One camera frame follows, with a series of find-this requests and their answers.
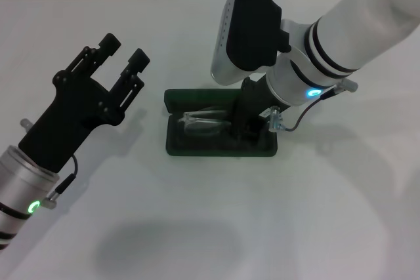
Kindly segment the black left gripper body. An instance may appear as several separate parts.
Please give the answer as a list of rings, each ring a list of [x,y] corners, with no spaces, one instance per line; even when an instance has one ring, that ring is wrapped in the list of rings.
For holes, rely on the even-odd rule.
[[[62,70],[52,82],[54,100],[18,147],[36,165],[57,173],[94,129],[125,118],[125,78],[106,90],[87,74]]]

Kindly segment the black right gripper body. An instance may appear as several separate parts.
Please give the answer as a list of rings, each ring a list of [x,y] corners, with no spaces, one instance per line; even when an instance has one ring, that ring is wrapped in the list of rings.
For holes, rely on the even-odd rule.
[[[265,76],[258,81],[247,77],[241,84],[241,91],[232,108],[233,122],[247,122],[272,106],[279,107],[280,112],[289,108],[289,105],[274,96]]]

